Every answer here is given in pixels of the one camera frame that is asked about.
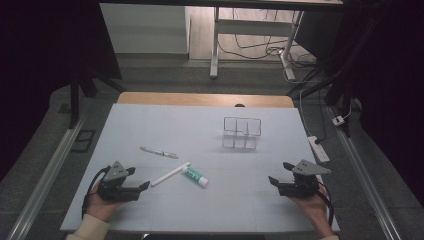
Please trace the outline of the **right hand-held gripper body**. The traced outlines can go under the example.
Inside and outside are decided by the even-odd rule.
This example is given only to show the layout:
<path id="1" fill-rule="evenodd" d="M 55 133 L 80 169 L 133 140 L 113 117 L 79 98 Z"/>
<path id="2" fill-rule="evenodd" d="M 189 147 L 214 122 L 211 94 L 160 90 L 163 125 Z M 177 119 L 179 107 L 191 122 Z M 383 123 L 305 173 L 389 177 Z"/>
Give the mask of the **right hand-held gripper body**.
<path id="1" fill-rule="evenodd" d="M 331 170 L 307 160 L 301 160 L 292 170 L 293 183 L 280 183 L 278 186 L 281 196 L 307 198 L 318 190 L 318 175 L 330 174 Z"/>

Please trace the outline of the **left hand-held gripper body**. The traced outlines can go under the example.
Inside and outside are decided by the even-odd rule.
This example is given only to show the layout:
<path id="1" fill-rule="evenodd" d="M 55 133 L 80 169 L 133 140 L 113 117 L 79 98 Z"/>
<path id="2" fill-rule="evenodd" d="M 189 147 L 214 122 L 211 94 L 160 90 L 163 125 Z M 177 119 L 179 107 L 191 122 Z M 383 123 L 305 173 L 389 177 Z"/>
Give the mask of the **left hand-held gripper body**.
<path id="1" fill-rule="evenodd" d="M 105 201 L 128 202 L 137 201 L 141 191 L 139 187 L 123 187 L 128 174 L 127 168 L 115 161 L 100 180 L 97 193 Z"/>

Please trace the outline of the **white pen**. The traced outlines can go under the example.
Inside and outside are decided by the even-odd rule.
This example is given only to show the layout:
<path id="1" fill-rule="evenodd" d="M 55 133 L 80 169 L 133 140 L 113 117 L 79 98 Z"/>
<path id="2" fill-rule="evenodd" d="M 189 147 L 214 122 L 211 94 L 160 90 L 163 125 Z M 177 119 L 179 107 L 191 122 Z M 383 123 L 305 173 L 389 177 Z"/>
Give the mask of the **white pen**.
<path id="1" fill-rule="evenodd" d="M 191 165 L 191 162 L 186 162 L 182 165 L 180 165 L 179 167 L 173 169 L 172 171 L 166 173 L 165 175 L 159 177 L 158 179 L 154 180 L 153 182 L 150 183 L 151 187 L 155 187 L 158 184 L 162 183 L 163 181 L 169 179 L 170 177 L 172 177 L 173 175 L 179 173 L 183 167 L 188 167 Z"/>

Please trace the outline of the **silver pen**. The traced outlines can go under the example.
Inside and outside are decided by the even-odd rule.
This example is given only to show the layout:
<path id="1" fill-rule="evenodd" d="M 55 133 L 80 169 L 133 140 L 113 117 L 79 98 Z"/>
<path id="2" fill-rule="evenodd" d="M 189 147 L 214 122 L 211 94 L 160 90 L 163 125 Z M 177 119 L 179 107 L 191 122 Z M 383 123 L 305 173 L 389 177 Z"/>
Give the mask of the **silver pen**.
<path id="1" fill-rule="evenodd" d="M 178 159 L 179 158 L 175 153 L 166 152 L 166 151 L 157 150 L 157 149 L 152 149 L 152 148 L 148 148 L 148 147 L 140 147 L 140 150 L 142 150 L 144 152 L 152 153 L 152 154 L 155 154 L 155 155 L 171 158 L 171 159 Z"/>

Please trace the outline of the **green and white glue stick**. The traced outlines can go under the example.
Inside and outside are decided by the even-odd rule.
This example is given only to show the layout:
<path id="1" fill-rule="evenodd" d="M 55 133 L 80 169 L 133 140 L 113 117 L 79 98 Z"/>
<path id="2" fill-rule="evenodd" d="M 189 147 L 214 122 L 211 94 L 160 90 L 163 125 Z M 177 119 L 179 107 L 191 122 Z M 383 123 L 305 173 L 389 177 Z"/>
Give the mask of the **green and white glue stick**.
<path id="1" fill-rule="evenodd" d="M 194 170 L 193 168 L 190 168 L 188 166 L 182 167 L 182 172 L 188 176 L 192 181 L 200 185 L 201 187 L 205 188 L 209 182 L 207 178 L 205 178 L 202 174 Z"/>

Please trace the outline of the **clear plastic organizer box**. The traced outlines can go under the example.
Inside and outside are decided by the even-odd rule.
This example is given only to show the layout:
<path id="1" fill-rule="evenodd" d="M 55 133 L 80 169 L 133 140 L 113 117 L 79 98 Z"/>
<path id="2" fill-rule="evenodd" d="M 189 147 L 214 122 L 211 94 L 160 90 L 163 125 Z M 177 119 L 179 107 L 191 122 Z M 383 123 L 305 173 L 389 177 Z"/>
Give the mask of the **clear plastic organizer box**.
<path id="1" fill-rule="evenodd" d="M 262 121 L 257 118 L 225 117 L 222 146 L 255 149 L 262 135 Z"/>

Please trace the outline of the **person's left hand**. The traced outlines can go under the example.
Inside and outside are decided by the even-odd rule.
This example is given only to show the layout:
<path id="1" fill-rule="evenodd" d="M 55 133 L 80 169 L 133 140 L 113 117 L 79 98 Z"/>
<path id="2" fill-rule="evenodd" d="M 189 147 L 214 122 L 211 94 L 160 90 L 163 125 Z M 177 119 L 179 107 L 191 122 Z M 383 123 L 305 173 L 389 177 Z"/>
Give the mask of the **person's left hand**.
<path id="1" fill-rule="evenodd" d="M 108 222 L 123 202 L 103 200 L 97 193 L 98 185 L 90 191 L 86 213 L 104 222 Z"/>

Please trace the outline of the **person's right hand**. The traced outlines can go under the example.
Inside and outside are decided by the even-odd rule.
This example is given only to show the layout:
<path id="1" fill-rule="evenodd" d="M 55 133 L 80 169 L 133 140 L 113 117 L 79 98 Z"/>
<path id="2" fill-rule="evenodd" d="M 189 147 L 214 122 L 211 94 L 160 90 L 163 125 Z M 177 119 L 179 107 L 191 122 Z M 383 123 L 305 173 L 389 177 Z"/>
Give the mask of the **person's right hand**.
<path id="1" fill-rule="evenodd" d="M 327 205 L 318 195 L 309 198 L 290 197 L 314 227 L 319 239 L 329 239 L 336 236 L 327 220 Z"/>

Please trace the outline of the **white power strip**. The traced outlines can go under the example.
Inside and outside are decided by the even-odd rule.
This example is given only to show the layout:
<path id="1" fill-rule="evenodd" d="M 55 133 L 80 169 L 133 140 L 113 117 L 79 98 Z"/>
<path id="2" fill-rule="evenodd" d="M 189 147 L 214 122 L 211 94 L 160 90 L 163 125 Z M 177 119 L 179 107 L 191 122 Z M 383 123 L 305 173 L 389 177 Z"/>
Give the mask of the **white power strip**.
<path id="1" fill-rule="evenodd" d="M 316 136 L 308 137 L 309 144 L 320 163 L 328 163 L 330 158 L 321 145 L 321 141 Z"/>

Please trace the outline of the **pale blue table mat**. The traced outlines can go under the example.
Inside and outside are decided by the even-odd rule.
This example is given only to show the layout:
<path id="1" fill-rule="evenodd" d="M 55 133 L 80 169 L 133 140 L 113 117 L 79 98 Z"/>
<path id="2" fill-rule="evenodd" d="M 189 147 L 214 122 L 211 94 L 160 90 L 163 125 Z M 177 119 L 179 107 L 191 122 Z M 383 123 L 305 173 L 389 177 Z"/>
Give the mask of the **pale blue table mat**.
<path id="1" fill-rule="evenodd" d="M 257 118 L 262 135 L 255 149 L 222 146 L 225 117 Z M 140 147 L 175 153 L 171 159 Z M 268 176 L 289 182 L 283 162 L 314 156 L 295 108 L 195 107 L 116 104 L 112 107 L 80 186 L 62 223 L 73 231 L 94 175 L 120 162 L 135 167 L 125 181 L 136 187 L 180 165 L 209 180 L 201 187 L 182 170 L 122 206 L 111 219 L 115 231 L 139 233 L 242 234 L 309 232 L 309 221 Z"/>

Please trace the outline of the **black metal stand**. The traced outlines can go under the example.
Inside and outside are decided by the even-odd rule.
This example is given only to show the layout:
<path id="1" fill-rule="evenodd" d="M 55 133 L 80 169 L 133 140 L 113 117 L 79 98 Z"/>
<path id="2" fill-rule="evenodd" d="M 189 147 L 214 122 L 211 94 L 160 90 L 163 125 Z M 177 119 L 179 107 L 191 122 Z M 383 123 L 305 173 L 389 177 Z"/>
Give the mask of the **black metal stand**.
<path id="1" fill-rule="evenodd" d="M 352 97 L 352 86 L 351 86 L 351 73 L 352 71 L 347 67 L 342 67 L 339 71 L 322 80 L 318 84 L 302 89 L 298 93 L 294 94 L 295 89 L 299 89 L 301 86 L 307 83 L 306 80 L 301 81 L 297 86 L 292 88 L 287 96 L 292 97 L 294 100 L 301 101 L 313 93 L 319 92 L 320 90 L 329 87 L 329 90 L 324 97 L 324 102 L 327 106 L 335 106 L 339 100 L 342 100 L 341 118 L 343 123 L 341 124 L 343 132 L 350 136 L 349 133 L 349 117 L 352 112 L 351 109 L 351 97 Z"/>

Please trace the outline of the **black tripod stand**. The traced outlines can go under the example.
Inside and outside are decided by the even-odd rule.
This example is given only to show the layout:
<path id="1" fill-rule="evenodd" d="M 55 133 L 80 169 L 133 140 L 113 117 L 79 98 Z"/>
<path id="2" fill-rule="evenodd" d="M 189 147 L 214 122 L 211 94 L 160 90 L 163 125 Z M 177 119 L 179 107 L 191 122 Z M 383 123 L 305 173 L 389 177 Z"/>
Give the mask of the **black tripod stand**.
<path id="1" fill-rule="evenodd" d="M 82 92 L 84 96 L 88 98 L 94 98 L 97 95 L 98 89 L 94 83 L 95 79 L 100 80 L 119 93 L 126 91 L 126 88 L 114 82 L 111 78 L 95 71 L 87 71 L 86 73 L 79 73 L 73 76 L 70 83 L 70 129 L 73 129 L 76 126 L 77 121 L 80 119 L 79 92 Z"/>

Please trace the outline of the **dark curtain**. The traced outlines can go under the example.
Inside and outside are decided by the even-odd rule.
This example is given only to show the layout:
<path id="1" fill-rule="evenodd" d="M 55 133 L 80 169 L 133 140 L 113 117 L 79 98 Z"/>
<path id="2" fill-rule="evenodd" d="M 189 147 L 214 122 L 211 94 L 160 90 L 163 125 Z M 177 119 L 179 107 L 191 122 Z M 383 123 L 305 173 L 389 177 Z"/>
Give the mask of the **dark curtain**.
<path id="1" fill-rule="evenodd" d="M 363 129 L 424 206 L 424 0 L 362 0 L 377 16 L 356 61 Z"/>
<path id="2" fill-rule="evenodd" d="M 0 0 L 0 180 L 72 81 L 121 72 L 101 0 Z"/>

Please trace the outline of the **white-legged desk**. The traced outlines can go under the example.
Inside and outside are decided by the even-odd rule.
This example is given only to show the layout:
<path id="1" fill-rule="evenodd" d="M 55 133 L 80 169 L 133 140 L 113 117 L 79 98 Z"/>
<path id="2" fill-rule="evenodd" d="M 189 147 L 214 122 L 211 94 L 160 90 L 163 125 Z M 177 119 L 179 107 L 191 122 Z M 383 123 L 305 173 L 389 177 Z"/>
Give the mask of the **white-legged desk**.
<path id="1" fill-rule="evenodd" d="M 343 0 L 99 0 L 101 3 L 113 4 L 142 4 L 164 6 L 197 6 L 214 8 L 213 45 L 211 49 L 210 78 L 218 76 L 218 53 L 220 34 L 231 35 L 264 35 L 287 37 L 287 43 L 278 56 L 283 65 L 283 71 L 288 80 L 294 80 L 295 75 L 290 65 L 288 56 L 298 30 L 304 11 L 335 11 L 344 6 Z M 294 10 L 298 14 L 294 21 L 289 22 L 264 22 L 253 20 L 221 19 L 221 8 L 247 8 L 247 9 L 272 9 Z"/>

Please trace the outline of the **aluminium rail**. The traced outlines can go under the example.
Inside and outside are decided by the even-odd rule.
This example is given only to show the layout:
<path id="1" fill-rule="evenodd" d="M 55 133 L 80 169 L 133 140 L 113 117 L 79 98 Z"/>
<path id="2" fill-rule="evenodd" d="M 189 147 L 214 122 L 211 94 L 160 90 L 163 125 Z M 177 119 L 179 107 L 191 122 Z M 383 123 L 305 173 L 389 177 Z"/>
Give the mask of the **aluminium rail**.
<path id="1" fill-rule="evenodd" d="M 382 156 L 381 151 L 358 124 L 354 124 L 354 129 L 349 133 L 333 123 L 330 123 L 330 128 L 336 132 L 385 238 L 402 240 L 401 232 L 374 180 L 374 173 L 383 176 L 384 170 L 379 166 L 369 169 L 372 160 Z"/>
<path id="2" fill-rule="evenodd" d="M 66 130 L 6 240 L 25 240 L 27 237 L 84 122 L 85 117 L 80 117 L 72 128 Z"/>

